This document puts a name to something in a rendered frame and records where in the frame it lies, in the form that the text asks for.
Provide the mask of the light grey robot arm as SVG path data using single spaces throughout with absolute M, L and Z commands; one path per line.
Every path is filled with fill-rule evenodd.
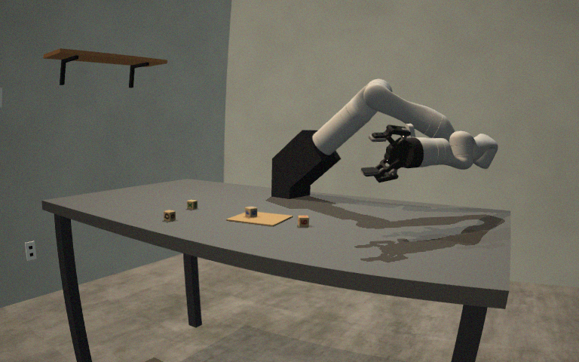
M 408 138 L 416 138 L 415 129 L 430 137 L 417 138 L 424 150 L 419 167 L 443 164 L 466 170 L 475 164 L 488 169 L 498 150 L 498 144 L 491 137 L 481 133 L 473 138 L 467 132 L 455 132 L 446 116 L 429 107 L 402 99 L 392 93 L 391 86 L 382 79 L 368 83 L 325 123 L 312 136 L 315 146 L 325 155 L 331 155 L 376 112 L 404 122 L 404 127 L 411 132 Z

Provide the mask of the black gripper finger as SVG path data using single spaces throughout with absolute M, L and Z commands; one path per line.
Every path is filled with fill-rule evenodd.
M 397 179 L 397 170 L 394 168 L 402 163 L 400 159 L 390 164 L 388 167 L 385 165 L 387 162 L 385 159 L 380 161 L 380 164 L 376 167 L 363 167 L 361 168 L 361 173 L 364 176 L 374 176 L 379 183 Z M 383 168 L 383 169 L 382 169 Z M 382 170 L 380 170 L 382 169 Z
M 398 144 L 393 140 L 391 137 L 392 134 L 400 135 L 401 140 L 406 140 L 408 136 L 410 136 L 411 132 L 406 127 L 396 126 L 396 125 L 388 125 L 386 127 L 386 131 L 383 133 L 372 133 L 369 135 L 369 138 L 373 142 L 386 142 L 386 140 L 398 151 L 400 155 L 404 154 L 404 151 L 398 146 Z

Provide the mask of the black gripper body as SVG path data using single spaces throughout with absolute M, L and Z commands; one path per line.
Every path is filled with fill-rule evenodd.
M 401 137 L 395 140 L 395 142 L 404 151 L 404 154 L 400 155 L 398 151 L 391 144 L 389 144 L 386 148 L 386 153 L 384 154 L 384 159 L 386 162 L 390 165 L 397 159 L 400 159 L 402 163 L 395 167 L 395 170 L 401 167 L 419 167 L 422 164 L 424 158 L 424 150 L 420 140 L 417 138 L 406 138 L 406 140 L 401 140 L 399 142 L 400 139 Z

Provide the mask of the tan flat mat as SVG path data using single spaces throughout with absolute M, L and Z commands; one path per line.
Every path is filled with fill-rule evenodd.
M 242 222 L 242 223 L 249 223 L 255 225 L 266 225 L 266 226 L 275 226 L 280 224 L 293 216 L 290 215 L 283 215 L 283 214 L 275 214 L 275 213 L 262 213 L 257 212 L 256 217 L 248 217 L 245 216 L 245 213 L 239 214 L 237 216 L 233 216 L 231 218 L 226 219 L 226 221 L 232 222 Z

